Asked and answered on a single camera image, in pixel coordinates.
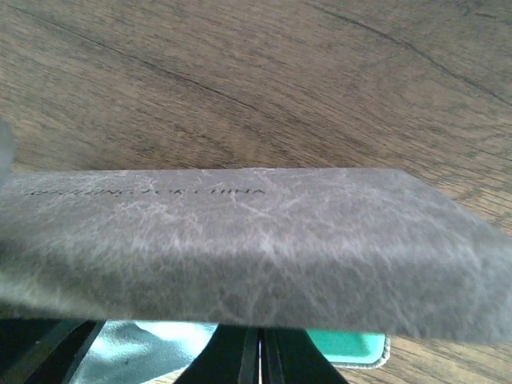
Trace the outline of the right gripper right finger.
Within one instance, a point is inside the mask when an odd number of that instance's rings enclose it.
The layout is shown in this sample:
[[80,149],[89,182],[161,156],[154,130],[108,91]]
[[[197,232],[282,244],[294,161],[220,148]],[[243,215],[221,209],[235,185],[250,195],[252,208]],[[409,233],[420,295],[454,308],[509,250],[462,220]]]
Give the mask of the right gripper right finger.
[[304,330],[264,328],[259,338],[262,383],[348,383]]

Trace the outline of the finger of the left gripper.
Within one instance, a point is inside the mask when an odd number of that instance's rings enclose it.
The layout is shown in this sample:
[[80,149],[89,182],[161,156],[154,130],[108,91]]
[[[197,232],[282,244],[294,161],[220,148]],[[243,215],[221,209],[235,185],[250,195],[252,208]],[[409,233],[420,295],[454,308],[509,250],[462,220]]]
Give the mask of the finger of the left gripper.
[[68,383],[104,321],[1,320],[1,382]]

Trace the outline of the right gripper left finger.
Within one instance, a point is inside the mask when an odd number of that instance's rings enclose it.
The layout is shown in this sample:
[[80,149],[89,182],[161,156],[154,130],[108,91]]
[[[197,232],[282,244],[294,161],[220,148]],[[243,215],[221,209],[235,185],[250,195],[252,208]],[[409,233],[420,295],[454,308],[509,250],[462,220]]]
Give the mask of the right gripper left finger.
[[204,350],[174,383],[259,383],[258,329],[218,325]]

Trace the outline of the blue cleaning cloth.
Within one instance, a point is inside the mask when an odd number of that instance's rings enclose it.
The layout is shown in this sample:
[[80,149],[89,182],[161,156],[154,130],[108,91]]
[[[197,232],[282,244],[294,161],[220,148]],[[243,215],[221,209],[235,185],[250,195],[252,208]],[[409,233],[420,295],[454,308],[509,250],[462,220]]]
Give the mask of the blue cleaning cloth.
[[107,322],[70,381],[148,382],[191,364],[216,328],[200,322]]

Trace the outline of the grey glasses case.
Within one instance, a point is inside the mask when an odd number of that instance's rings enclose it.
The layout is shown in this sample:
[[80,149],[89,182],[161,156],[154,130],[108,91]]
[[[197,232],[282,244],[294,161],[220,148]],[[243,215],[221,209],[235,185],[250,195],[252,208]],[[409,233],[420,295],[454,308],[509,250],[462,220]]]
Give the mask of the grey glasses case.
[[511,339],[511,239],[401,170],[18,173],[4,318]]

